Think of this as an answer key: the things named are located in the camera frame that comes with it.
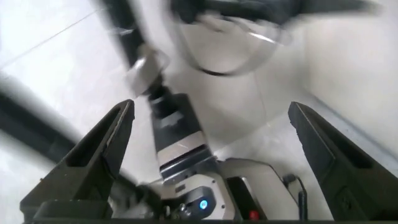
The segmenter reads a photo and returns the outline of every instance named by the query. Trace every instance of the silver metal part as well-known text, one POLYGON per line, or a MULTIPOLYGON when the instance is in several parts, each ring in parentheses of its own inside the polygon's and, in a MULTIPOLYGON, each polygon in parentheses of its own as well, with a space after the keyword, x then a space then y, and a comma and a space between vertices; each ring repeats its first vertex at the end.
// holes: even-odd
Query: silver metal part
POLYGON ((195 132, 160 150, 157 153, 159 165, 162 166, 203 144, 206 144, 205 136, 201 131, 195 132))
POLYGON ((222 162, 220 169, 224 178, 242 178, 269 220, 299 219, 296 201, 271 166, 248 159, 230 159, 222 162))
POLYGON ((224 184, 223 178, 216 173, 206 175, 196 174, 175 185, 162 185, 162 181, 158 180, 149 184, 149 186, 158 192, 162 199, 178 198, 184 194, 188 194, 198 187, 208 187, 213 191, 216 206, 213 212, 205 220, 233 220, 235 217, 235 208, 224 184), (177 188, 185 186, 183 190, 177 191, 177 188))
POLYGON ((127 71, 127 81, 131 85, 134 97, 141 96, 160 75, 156 51, 147 44, 138 48, 138 59, 133 68, 127 71))

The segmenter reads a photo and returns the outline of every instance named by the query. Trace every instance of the wire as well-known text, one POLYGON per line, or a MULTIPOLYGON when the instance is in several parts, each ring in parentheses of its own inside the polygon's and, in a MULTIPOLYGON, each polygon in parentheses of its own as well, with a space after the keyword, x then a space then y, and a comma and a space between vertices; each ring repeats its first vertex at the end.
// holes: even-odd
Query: wire
MULTIPOLYGON (((274 16, 274 12, 271 10, 271 8, 269 8, 267 5, 264 5, 264 7, 267 9, 267 11, 270 15, 274 16)), ((196 58, 192 55, 191 50, 188 47, 187 40, 184 37, 182 30, 178 24, 171 22, 171 26, 169 26, 169 29, 167 29, 167 32, 171 36, 171 39, 174 41, 177 51, 181 54, 182 58, 185 59, 185 61, 189 64, 189 66, 191 66, 192 68, 199 70, 201 72, 207 73, 209 75, 213 75, 213 76, 217 76, 217 77, 230 77, 230 76, 235 76, 235 75, 240 75, 240 74, 245 74, 247 72, 251 72, 251 71, 257 69, 258 67, 260 67, 260 65, 264 64, 264 62, 268 61, 271 58, 273 53, 276 51, 276 48, 277 48, 276 43, 279 43, 281 33, 282 33, 280 26, 277 26, 276 28, 277 28, 277 37, 275 38, 275 40, 273 40, 274 42, 272 43, 272 46, 274 46, 274 47, 271 50, 264 50, 263 47, 261 47, 261 46, 265 46, 265 44, 260 44, 260 47, 257 48, 257 51, 254 52, 246 60, 246 62, 244 62, 242 65, 236 67, 235 69, 232 69, 227 72, 216 72, 216 71, 212 71, 212 70, 203 68, 201 65, 199 65, 196 58)), ((264 37, 265 35, 255 34, 253 36, 260 38, 260 37, 264 37)))
POLYGON ((302 190, 298 193, 298 216, 300 217, 300 220, 308 220, 307 190, 305 190, 303 182, 297 175, 294 174, 287 174, 282 178, 282 181, 287 189, 289 188, 289 184, 296 180, 298 180, 302 188, 302 190))

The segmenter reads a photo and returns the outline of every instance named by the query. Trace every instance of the blue light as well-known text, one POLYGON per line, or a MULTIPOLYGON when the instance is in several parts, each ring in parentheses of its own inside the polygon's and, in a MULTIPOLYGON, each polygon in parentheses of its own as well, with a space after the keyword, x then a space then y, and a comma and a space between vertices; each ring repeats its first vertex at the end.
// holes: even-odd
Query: blue light
POLYGON ((200 209, 204 210, 207 208, 207 201, 206 200, 202 200, 199 204, 200 209))

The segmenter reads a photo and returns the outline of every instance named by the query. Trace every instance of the floor tile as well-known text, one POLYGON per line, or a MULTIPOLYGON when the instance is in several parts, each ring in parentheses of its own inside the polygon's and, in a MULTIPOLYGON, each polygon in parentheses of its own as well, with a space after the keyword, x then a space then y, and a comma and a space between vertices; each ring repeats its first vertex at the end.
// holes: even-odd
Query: floor tile
POLYGON ((0 68, 91 14, 87 0, 0 2, 0 68))

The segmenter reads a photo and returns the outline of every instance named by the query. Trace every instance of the white tile floor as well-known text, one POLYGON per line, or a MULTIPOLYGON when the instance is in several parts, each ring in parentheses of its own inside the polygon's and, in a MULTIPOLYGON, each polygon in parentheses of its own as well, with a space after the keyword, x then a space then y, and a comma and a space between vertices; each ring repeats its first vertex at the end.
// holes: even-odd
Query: white tile floor
MULTIPOLYGON (((88 1, 49 2, 0 1, 0 82, 8 88, 27 86, 46 108, 69 123, 68 128, 63 125, 64 129, 77 130, 77 136, 82 136, 113 105, 132 98, 132 94, 124 80, 118 46, 109 38, 96 6, 88 1)), ((291 101, 317 106, 313 96, 302 88, 305 73, 300 30, 292 30, 292 43, 281 47, 256 72, 234 78, 209 77, 188 68, 177 56, 162 22, 164 2, 138 1, 144 12, 143 29, 149 41, 172 59, 165 71, 166 82, 174 92, 189 94, 212 150, 219 157, 255 158, 272 163, 280 174, 294 171, 301 175, 309 193, 310 218, 330 219, 295 130, 287 120, 291 101)), ((218 70, 244 60, 257 44, 234 28, 230 31, 233 35, 227 36, 202 27, 189 27, 186 32, 199 61, 218 70)), ((24 96, 29 101, 29 94, 24 96)), ((40 113, 38 105, 31 107, 40 113)), ((394 162, 388 164, 398 170, 394 162)), ((49 169, 41 167, 33 174, 27 168, 20 170, 18 177, 11 177, 8 166, 0 164, 0 175, 15 183, 20 177, 37 179, 49 169)), ((149 109, 143 98, 136 100, 136 120, 123 169, 141 182, 159 177, 149 109)), ((7 217, 6 223, 22 221, 17 202, 37 183, 28 182, 20 190, 13 185, 16 190, 11 193, 5 193, 10 192, 11 185, 2 185, 0 216, 7 217), (15 213, 5 208, 13 208, 15 213)))

